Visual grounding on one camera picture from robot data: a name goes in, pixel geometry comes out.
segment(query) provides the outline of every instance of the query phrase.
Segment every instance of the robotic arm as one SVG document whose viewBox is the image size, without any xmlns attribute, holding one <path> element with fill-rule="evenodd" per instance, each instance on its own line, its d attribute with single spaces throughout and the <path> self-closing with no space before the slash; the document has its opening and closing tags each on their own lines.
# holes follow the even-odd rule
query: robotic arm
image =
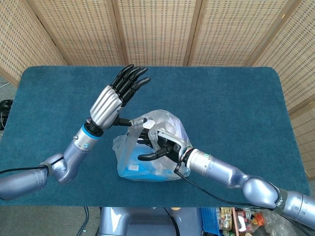
<svg viewBox="0 0 315 236">
<path fill-rule="evenodd" d="M 147 134 L 148 130 L 144 129 L 138 142 L 152 147 Z M 279 189 L 261 177 L 247 175 L 235 166 L 190 147 L 184 140 L 165 130 L 158 130 L 157 135 L 160 149 L 155 153 L 138 156 L 139 160 L 151 161 L 167 156 L 177 163 L 175 173 L 178 173 L 179 167 L 183 163 L 190 170 L 227 188 L 242 189 L 245 198 L 251 204 L 272 209 L 278 214 L 283 213 L 291 219 L 315 229 L 314 198 L 299 192 Z"/>
<path fill-rule="evenodd" d="M 135 92 L 148 83 L 151 78 L 137 79 L 147 68 L 125 67 L 111 85 L 107 85 L 93 104 L 86 122 L 64 153 L 55 154 L 38 169 L 27 170 L 16 175 L 0 178 L 0 199 L 13 200 L 45 187 L 47 177 L 53 175 L 60 184 L 72 181 L 81 162 L 98 142 L 104 130 L 112 125 L 131 126 L 132 121 L 119 118 L 119 112 L 134 96 Z"/>
</svg>

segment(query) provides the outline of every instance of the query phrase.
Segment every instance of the floor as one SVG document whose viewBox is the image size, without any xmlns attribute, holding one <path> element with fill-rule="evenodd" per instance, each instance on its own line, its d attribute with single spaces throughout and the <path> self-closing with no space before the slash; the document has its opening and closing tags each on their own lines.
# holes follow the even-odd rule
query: floor
<svg viewBox="0 0 315 236">
<path fill-rule="evenodd" d="M 6 82 L 0 77 L 0 87 Z M 12 84 L 0 88 L 0 101 L 14 99 L 15 93 Z M 315 181 L 309 184 L 311 195 L 315 197 Z M 89 211 L 90 219 L 83 236 L 94 236 L 99 224 L 99 208 L 90 207 Z M 83 207 L 0 206 L 0 236 L 75 236 L 84 220 Z"/>
</svg>

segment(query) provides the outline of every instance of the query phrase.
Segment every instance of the robotic forearm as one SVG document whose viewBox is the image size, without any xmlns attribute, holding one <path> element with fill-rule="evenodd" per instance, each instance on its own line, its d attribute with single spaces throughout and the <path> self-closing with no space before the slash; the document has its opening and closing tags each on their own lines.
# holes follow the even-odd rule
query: robotic forearm
<svg viewBox="0 0 315 236">
<path fill-rule="evenodd" d="M 258 176 L 243 173 L 237 167 L 206 154 L 165 130 L 158 131 L 160 150 L 138 156 L 150 161 L 166 155 L 172 161 L 185 164 L 190 170 L 208 177 L 227 188 L 240 188 L 253 205 L 272 209 L 315 229 L 315 199 L 295 191 L 279 189 Z"/>
<path fill-rule="evenodd" d="M 61 184 L 72 181 L 81 162 L 103 135 L 103 130 L 112 125 L 131 126 L 132 121 L 118 118 L 119 112 L 133 97 L 135 92 L 150 81 L 150 78 L 137 79 L 147 68 L 125 67 L 111 85 L 105 87 L 93 104 L 88 118 L 64 153 L 55 154 L 42 162 L 42 169 L 0 178 L 0 199 L 12 200 L 42 189 L 47 177 L 53 175 Z"/>
</svg>

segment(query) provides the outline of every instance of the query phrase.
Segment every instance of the blue plastic crate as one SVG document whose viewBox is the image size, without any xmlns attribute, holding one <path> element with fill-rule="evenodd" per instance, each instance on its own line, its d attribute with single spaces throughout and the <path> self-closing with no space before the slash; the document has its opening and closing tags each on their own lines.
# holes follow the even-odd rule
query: blue plastic crate
<svg viewBox="0 0 315 236">
<path fill-rule="evenodd" d="M 202 207 L 202 228 L 204 232 L 221 235 L 215 207 Z"/>
</svg>

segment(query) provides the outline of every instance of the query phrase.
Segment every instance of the clear plastic bag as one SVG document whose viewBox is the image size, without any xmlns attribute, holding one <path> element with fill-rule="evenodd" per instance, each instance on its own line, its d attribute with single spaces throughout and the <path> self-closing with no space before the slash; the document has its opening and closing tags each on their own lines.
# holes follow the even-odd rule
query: clear plastic bag
<svg viewBox="0 0 315 236">
<path fill-rule="evenodd" d="M 263 210 L 264 226 L 270 236 L 296 236 L 289 221 L 270 210 Z"/>
<path fill-rule="evenodd" d="M 149 139 L 153 149 L 147 145 L 137 143 L 143 128 L 149 129 Z M 168 111 L 155 110 L 132 121 L 125 135 L 118 136 L 113 141 L 113 150 L 117 158 L 117 172 L 120 177 L 138 181 L 169 181 L 180 177 L 173 173 L 176 163 L 166 156 L 154 161 L 139 161 L 138 155 L 149 154 L 160 149 L 158 146 L 158 132 L 164 130 L 172 133 L 176 137 L 185 140 L 190 146 L 187 133 L 181 121 Z M 184 176 L 189 176 L 190 170 L 184 165 L 180 172 Z"/>
</svg>

